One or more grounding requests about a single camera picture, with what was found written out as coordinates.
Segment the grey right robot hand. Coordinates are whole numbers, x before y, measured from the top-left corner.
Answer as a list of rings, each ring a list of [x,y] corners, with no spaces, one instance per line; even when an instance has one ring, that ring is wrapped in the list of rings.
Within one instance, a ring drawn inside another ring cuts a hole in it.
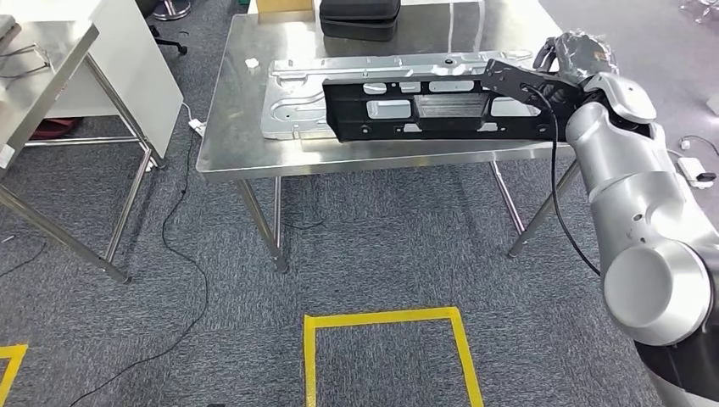
[[[600,72],[620,73],[615,55],[605,39],[581,30],[565,31],[547,38],[532,67],[575,85]]]

